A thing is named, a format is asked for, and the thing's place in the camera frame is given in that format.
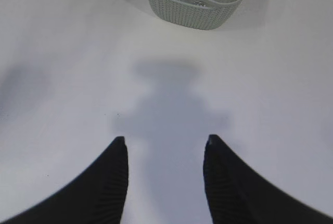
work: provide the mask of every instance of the white surface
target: white surface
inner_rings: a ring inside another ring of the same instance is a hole
[[[147,0],[0,8],[0,220],[125,135],[123,223],[211,223],[201,175],[210,133],[333,216],[332,0],[244,0],[207,32],[156,18]]]

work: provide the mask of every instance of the white floor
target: white floor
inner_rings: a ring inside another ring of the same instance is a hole
[[[332,0],[244,0],[213,31],[164,22],[147,0],[0,8],[0,221],[124,135],[122,222],[209,224],[210,133],[333,216]]]

